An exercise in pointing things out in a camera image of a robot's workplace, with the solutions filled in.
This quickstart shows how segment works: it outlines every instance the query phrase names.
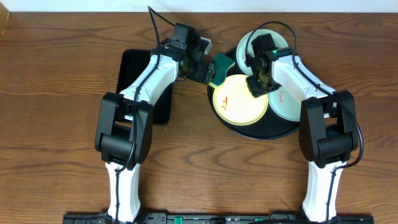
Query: red mark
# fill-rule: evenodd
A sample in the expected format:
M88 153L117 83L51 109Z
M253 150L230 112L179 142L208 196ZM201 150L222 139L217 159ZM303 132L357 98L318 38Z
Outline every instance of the red mark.
M280 100L281 103L283 103L283 102L282 102L282 95L283 95L283 94L284 94L283 91L280 91L280 92L279 92L279 100Z
M243 60L245 60L245 59L246 59L246 54L243 54L243 55L242 55L242 58L243 58Z
M226 104L228 103L228 96L225 97L225 100L223 101L223 104L221 105L221 108L224 108L226 110Z

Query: black plate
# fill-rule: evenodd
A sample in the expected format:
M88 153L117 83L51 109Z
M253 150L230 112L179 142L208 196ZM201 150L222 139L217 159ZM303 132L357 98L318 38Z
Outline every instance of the black plate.
M228 70L227 76L235 74L244 74L240 69L236 61L236 48L229 50L225 53L229 58L235 61L235 66ZM266 113L257 122L245 126L234 125L226 122L221 118L213 105L213 92L214 89L210 86L207 88L207 95L209 98L211 109L213 109L214 114L217 118L230 130L253 139L277 139L284 137L288 134L293 133L299 128L299 122L289 121L281 118L277 115L274 110L269 106Z

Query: white plate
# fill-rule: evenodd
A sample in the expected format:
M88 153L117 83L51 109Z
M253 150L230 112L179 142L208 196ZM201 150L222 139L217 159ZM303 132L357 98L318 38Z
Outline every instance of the white plate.
M244 63L246 61L246 56L244 53L244 49L246 48L246 43L248 41L248 38L252 32L246 34L241 41L238 44L238 48L236 49L236 61L239 65L239 68L246 74L246 75L253 75L253 72L250 67L247 67L246 64ZM272 38L274 39L275 46L278 48L284 48L288 47L289 45L287 44L286 40L277 32L272 31L272 30L267 30L267 29L259 29L257 30L254 35L250 38L250 42L248 45L248 51L249 54L254 57L254 51L253 47L251 46L251 42L258 37L259 35L263 34L271 34Z
M284 87L268 93L269 105L282 118L289 121L300 121L301 105Z
M246 84L247 75L231 75L215 88L213 105L218 115L230 124L249 125L266 113L268 95L253 97Z

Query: yellow plate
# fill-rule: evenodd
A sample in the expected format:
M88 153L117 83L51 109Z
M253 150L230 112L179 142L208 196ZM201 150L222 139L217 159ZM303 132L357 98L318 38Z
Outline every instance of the yellow plate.
M228 123L249 125L258 121L267 111L268 95L255 98L246 83L247 75L231 75L215 88L213 105L218 115Z

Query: stacked plates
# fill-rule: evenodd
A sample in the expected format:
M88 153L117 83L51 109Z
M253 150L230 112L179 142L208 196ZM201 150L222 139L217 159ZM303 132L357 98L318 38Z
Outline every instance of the stacked plates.
M253 139L281 138L299 128L300 105L284 87L259 98L251 96L246 77L252 71L244 64L250 34L226 53L235 66L228 70L227 79L219 88L208 87L209 102L218 119L234 132ZM262 34L271 34L276 47L288 47L284 38L272 30L258 30L250 41ZM248 52L254 56L250 43Z

